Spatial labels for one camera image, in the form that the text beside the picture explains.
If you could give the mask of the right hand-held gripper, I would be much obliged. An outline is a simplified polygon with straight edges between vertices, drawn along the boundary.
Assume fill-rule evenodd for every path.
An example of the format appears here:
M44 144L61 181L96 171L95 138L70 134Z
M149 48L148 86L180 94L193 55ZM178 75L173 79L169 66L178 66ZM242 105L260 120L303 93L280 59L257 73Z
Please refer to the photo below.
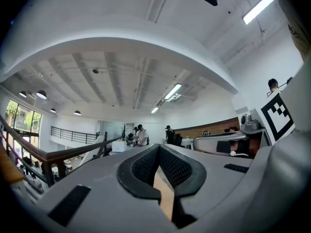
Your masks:
M262 171L249 170L239 185L184 233L301 233L311 229L311 61L281 93L296 131L269 148ZM242 132L197 137L195 151L230 154Z

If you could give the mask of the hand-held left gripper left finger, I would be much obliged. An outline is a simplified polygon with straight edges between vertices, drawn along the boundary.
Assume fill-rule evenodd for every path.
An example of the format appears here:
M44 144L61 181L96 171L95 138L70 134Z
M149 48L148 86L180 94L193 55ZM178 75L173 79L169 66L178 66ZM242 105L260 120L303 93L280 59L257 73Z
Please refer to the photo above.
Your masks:
M53 185L37 207L49 214L77 185L90 188L66 229L73 233L172 233L177 227L156 200L135 198L117 179L119 165L151 148L133 148L93 160Z

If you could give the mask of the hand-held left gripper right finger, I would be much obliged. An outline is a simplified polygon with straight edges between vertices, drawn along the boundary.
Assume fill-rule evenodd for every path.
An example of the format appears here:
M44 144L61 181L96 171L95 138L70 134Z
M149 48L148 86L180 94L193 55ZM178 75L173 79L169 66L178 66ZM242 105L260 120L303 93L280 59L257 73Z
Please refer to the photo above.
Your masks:
M253 160L187 150L173 145L167 147L203 165L206 179L196 194L174 201L175 189L163 168L159 168L160 204L164 214L178 228L183 228L202 218L220 204L240 183L245 174L225 168L226 164L250 167Z

